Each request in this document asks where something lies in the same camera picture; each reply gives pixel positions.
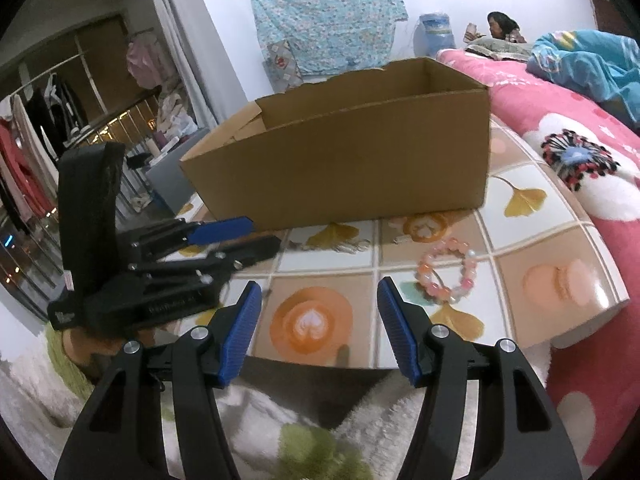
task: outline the pink bedsheet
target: pink bedsheet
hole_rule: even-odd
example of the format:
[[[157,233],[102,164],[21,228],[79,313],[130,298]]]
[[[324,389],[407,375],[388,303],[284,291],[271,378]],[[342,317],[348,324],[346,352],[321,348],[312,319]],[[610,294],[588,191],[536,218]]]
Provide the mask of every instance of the pink bedsheet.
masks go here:
[[[583,179],[574,193],[615,259],[631,301],[595,334],[554,351],[547,388],[570,434],[579,433],[572,440],[588,475],[640,405],[640,139],[591,100],[527,73],[524,63],[461,50],[441,51],[438,60],[489,86],[492,112],[538,153],[545,136],[567,128],[604,145],[621,165],[616,174]]]

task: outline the blue blanket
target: blue blanket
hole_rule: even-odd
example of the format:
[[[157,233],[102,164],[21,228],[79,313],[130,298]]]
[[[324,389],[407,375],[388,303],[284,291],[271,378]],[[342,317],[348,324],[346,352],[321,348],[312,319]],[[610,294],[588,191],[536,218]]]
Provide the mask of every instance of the blue blanket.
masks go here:
[[[302,75],[384,65],[403,0],[251,0],[258,42],[289,41]]]
[[[598,30],[545,34],[527,71],[578,92],[640,132],[640,50],[631,38]]]

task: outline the label sticker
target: label sticker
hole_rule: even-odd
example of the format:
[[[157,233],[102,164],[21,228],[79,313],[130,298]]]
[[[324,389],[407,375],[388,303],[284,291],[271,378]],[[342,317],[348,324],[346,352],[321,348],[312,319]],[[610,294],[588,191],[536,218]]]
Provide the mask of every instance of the label sticker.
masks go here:
[[[65,270],[62,275],[65,278],[66,290],[74,290],[74,277],[71,275],[71,271]]]

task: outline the beaded bracelet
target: beaded bracelet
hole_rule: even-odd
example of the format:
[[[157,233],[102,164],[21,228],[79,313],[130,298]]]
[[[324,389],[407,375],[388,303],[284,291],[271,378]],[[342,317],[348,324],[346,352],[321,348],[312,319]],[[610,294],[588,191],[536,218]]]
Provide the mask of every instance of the beaded bracelet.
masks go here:
[[[435,281],[436,275],[433,270],[433,264],[440,254],[455,252],[459,253],[463,258],[462,279],[460,279],[458,286],[449,288]],[[455,304],[464,296],[467,296],[471,289],[474,288],[477,266],[476,252],[469,247],[469,244],[456,238],[440,240],[434,244],[430,251],[427,251],[422,256],[417,268],[418,282],[432,298],[436,298],[443,303]]]

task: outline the white curtain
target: white curtain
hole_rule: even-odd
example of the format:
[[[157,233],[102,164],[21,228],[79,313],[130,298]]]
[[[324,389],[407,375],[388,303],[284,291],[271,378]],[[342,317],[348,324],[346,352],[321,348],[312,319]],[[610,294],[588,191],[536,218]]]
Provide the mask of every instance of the white curtain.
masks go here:
[[[247,103],[203,0],[153,0],[196,123],[213,128]]]

